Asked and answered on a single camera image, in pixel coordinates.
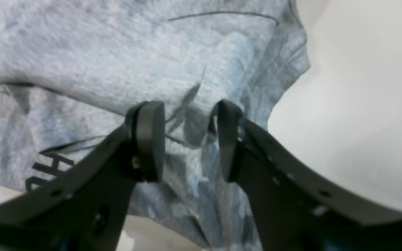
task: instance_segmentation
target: mounting hole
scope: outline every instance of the mounting hole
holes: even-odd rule
[[[62,194],[62,190],[55,190],[54,192],[51,192],[51,197],[57,197],[60,194]]]
[[[102,232],[108,223],[108,218],[110,217],[110,207],[103,205],[100,207],[99,211],[94,216],[94,222],[92,224],[92,229],[94,233],[98,234]]]
[[[318,193],[327,198],[330,198],[332,196],[329,192],[323,190],[319,190]]]

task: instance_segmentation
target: black plastic arm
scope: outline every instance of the black plastic arm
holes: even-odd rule
[[[44,186],[0,205],[0,250],[113,251],[137,182],[162,176],[162,102],[144,102],[94,151]]]
[[[402,251],[402,212],[313,172],[229,101],[217,127],[223,178],[247,194],[265,251]]]

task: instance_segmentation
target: cloth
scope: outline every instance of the cloth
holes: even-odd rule
[[[139,184],[129,213],[206,249],[261,250],[210,115],[228,99],[266,128],[308,67],[295,0],[0,0],[0,185],[54,178],[35,166],[67,170],[130,107],[163,101],[163,181]]]

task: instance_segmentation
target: heather gray fabric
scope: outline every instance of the heather gray fabric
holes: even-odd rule
[[[128,108],[160,100],[164,180],[138,185],[129,213],[203,248],[260,250],[245,194],[222,180],[209,118],[226,98],[266,128],[309,67],[305,45],[294,0],[0,0],[0,184],[54,178],[32,165],[80,161]]]

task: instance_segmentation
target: white background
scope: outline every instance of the white background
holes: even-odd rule
[[[311,70],[275,106],[268,128],[305,164],[402,209],[402,0],[297,0]],[[0,187],[0,202],[17,193]],[[122,251],[200,251],[128,217]]]

